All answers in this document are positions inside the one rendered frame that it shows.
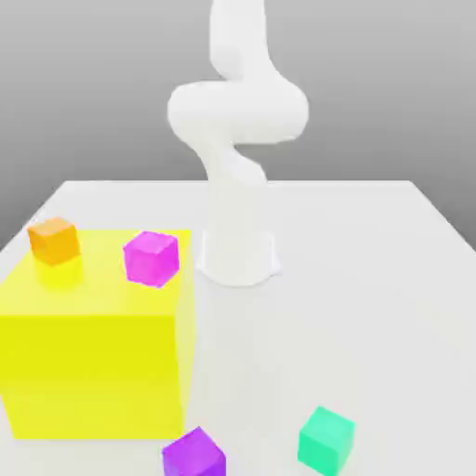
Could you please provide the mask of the small magenta cube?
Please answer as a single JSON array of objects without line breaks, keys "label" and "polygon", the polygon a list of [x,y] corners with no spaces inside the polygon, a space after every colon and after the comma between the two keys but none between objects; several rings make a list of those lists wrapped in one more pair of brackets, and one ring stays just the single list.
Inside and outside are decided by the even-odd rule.
[{"label": "small magenta cube", "polygon": [[123,246],[128,281],[162,287],[180,269],[176,236],[142,231]]}]

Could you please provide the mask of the small orange cube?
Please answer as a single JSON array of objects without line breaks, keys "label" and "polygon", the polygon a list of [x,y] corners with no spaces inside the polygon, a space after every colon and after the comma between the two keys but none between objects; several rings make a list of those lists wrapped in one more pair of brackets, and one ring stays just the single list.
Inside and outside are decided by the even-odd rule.
[{"label": "small orange cube", "polygon": [[64,218],[49,218],[27,229],[33,255],[55,266],[80,255],[76,227]]}]

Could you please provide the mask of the small green cube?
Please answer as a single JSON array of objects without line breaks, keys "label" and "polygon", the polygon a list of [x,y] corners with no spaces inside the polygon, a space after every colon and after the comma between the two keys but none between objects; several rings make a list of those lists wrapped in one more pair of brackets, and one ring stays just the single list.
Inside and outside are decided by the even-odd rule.
[{"label": "small green cube", "polygon": [[355,423],[318,406],[298,435],[297,460],[323,476],[338,476],[354,443]]}]

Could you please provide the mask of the small purple cube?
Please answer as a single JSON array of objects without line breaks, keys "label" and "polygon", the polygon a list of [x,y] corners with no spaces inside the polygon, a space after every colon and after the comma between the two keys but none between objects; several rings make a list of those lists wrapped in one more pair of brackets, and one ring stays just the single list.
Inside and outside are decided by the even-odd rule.
[{"label": "small purple cube", "polygon": [[226,457],[201,428],[162,450],[164,476],[226,476]]}]

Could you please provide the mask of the large yellow box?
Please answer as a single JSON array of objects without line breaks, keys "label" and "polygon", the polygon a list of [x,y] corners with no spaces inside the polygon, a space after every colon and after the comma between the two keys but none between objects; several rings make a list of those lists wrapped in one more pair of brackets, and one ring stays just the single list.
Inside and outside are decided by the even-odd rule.
[{"label": "large yellow box", "polygon": [[178,438],[195,343],[192,235],[160,288],[126,279],[131,230],[83,230],[78,258],[24,252],[0,282],[0,398],[18,439]]}]

